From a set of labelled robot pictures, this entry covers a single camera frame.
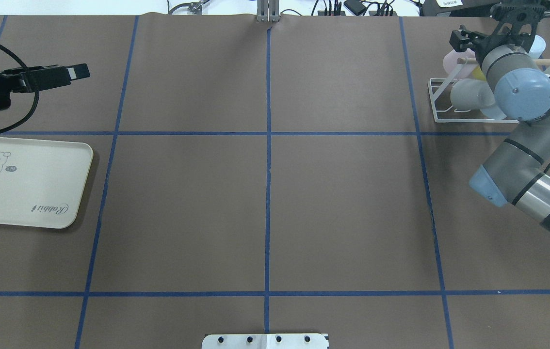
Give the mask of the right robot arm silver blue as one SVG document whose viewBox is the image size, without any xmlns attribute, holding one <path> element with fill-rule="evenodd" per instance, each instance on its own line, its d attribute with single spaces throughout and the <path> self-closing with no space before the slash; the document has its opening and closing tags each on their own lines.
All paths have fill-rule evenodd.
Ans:
<svg viewBox="0 0 550 349">
<path fill-rule="evenodd" d="M 529 51 L 545 15 L 538 0 L 502 0 L 490 13 L 493 33 L 454 30 L 450 45 L 475 53 L 495 103 L 518 122 L 469 181 L 492 204 L 511 203 L 550 232 L 550 75 L 537 67 Z"/>
</svg>

